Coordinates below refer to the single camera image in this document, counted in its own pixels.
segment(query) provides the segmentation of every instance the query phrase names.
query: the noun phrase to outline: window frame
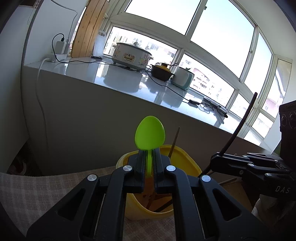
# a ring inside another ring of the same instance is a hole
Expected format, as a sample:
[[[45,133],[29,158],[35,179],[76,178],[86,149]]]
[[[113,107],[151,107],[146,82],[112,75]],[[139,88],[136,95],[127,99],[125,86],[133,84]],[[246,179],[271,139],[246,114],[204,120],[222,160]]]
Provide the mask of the window frame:
[[[255,131],[254,128],[252,128],[252,125],[255,122],[256,118],[258,117],[259,113],[264,114],[271,121],[275,122],[275,118],[270,114],[268,114],[262,108],[271,88],[278,59],[284,60],[291,64],[292,64],[292,60],[285,58],[283,56],[276,55],[273,52],[269,42],[264,36],[264,33],[261,31],[258,24],[256,24],[253,18],[247,13],[247,11],[239,3],[237,3],[236,0],[229,0],[249,20],[249,22],[254,27],[249,54],[247,56],[242,73],[238,78],[216,57],[208,53],[206,50],[204,50],[194,42],[190,41],[208,0],[201,0],[199,2],[199,5],[195,11],[195,14],[192,17],[191,23],[188,26],[188,29],[185,35],[167,26],[164,26],[160,23],[154,22],[152,20],[137,16],[134,14],[126,13],[125,10],[127,9],[131,1],[132,0],[110,0],[109,1],[110,5],[109,5],[109,8],[107,9],[105,19],[101,26],[101,29],[107,33],[106,41],[112,30],[112,27],[119,27],[119,28],[124,28],[130,31],[139,33],[139,34],[143,34],[145,36],[148,36],[157,41],[163,42],[177,49],[177,53],[175,54],[172,63],[180,62],[183,55],[187,54],[189,57],[195,59],[196,61],[200,62],[201,64],[209,68],[211,71],[213,71],[215,74],[217,74],[219,77],[221,77],[224,81],[226,81],[230,86],[234,88],[234,92],[225,107],[229,111],[229,114],[238,120],[241,120],[241,118],[238,117],[233,112],[231,112],[230,108],[232,107],[238,94],[240,94],[248,102],[250,102],[253,97],[253,93],[246,86],[244,82],[246,80],[247,74],[250,70],[250,67],[255,55],[259,34],[262,35],[264,41],[266,42],[272,54],[271,62],[269,65],[269,69],[268,69],[263,87],[260,93],[258,93],[258,98],[254,103],[253,109],[250,115],[248,116],[243,128],[239,132],[238,136],[241,138],[244,138],[248,133],[248,131],[251,130],[252,133],[254,133],[255,136],[263,142],[264,138],[259,133],[257,133],[257,131]],[[202,93],[192,88],[189,89],[188,93],[195,94],[198,96],[204,96]]]

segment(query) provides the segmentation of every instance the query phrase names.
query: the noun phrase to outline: floral pattern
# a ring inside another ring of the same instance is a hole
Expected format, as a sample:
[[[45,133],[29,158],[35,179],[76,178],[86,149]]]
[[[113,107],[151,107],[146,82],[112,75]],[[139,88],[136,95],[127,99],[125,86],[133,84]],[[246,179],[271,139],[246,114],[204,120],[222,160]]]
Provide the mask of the floral pattern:
[[[119,44],[116,45],[116,48],[115,48],[114,53],[113,53],[114,58],[117,58],[117,56],[121,52],[121,50],[119,50],[119,46],[120,46]]]
[[[138,65],[140,65],[140,66],[147,65],[149,58],[150,58],[150,54],[145,54],[144,57],[140,58]]]

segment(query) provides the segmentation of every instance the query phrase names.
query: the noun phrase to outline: small rice cooker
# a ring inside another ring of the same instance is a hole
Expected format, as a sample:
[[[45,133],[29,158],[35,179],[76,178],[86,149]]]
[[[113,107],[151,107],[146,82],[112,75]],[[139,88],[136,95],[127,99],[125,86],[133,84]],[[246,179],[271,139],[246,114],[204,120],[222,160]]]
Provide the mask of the small rice cooker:
[[[115,48],[112,55],[113,63],[119,63],[124,66],[141,70],[146,69],[146,66],[151,57],[151,53],[138,46],[137,42],[134,44],[117,43],[113,45]]]

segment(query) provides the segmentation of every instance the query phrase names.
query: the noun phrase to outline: silver screw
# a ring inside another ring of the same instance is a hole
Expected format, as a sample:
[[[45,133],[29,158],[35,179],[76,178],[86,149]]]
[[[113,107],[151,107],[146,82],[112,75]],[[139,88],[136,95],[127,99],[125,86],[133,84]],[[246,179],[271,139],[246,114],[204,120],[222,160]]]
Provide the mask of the silver screw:
[[[95,174],[90,174],[90,175],[88,175],[88,177],[87,177],[87,179],[89,180],[89,181],[95,181],[96,180],[96,175]]]
[[[132,169],[133,169],[133,167],[130,166],[130,165],[126,165],[126,166],[123,167],[123,170],[126,171],[126,172],[129,172]]]
[[[169,172],[173,172],[174,170],[176,170],[176,168],[175,168],[175,166],[173,166],[173,165],[169,165],[169,166],[167,166],[167,170],[168,170]]]
[[[208,175],[203,175],[202,180],[207,183],[207,182],[209,182],[211,180],[211,177],[208,176]]]

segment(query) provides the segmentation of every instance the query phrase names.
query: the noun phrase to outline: white cable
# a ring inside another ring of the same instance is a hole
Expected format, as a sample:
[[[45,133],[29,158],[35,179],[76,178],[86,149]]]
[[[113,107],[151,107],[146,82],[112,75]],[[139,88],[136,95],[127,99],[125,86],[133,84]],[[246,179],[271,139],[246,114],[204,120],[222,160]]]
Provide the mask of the white cable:
[[[73,21],[72,21],[72,23],[71,23],[71,28],[70,28],[69,35],[68,35],[68,39],[70,40],[70,33],[71,33],[71,29],[72,29],[72,27],[73,27],[74,19],[76,18],[77,14],[78,14],[77,11],[74,10],[74,9],[71,9],[71,8],[65,7],[65,6],[63,6],[63,5],[59,4],[59,3],[57,3],[57,2],[54,1],[54,0],[50,0],[50,1],[52,1],[52,2],[55,3],[56,5],[59,5],[60,7],[63,7],[63,8],[65,8],[65,9],[69,9],[69,10],[71,10],[71,11],[73,11],[73,12],[76,12],[75,17],[73,18]]]
[[[44,131],[45,131],[45,140],[46,140],[46,148],[47,148],[47,152],[48,152],[49,151],[49,147],[48,147],[48,138],[47,138],[47,128],[46,128],[45,114],[44,114],[44,110],[43,110],[42,104],[41,104],[40,99],[39,99],[38,89],[37,89],[37,83],[38,83],[38,79],[39,79],[40,70],[41,70],[41,67],[42,67],[43,63],[46,60],[50,60],[50,58],[45,58],[44,60],[42,60],[40,66],[39,66],[39,69],[38,69],[37,79],[36,79],[36,83],[35,83],[35,94],[36,94],[36,98],[37,98],[37,101],[38,101],[38,104],[40,106],[40,109],[41,109],[41,112],[42,112],[42,116],[43,116]]]

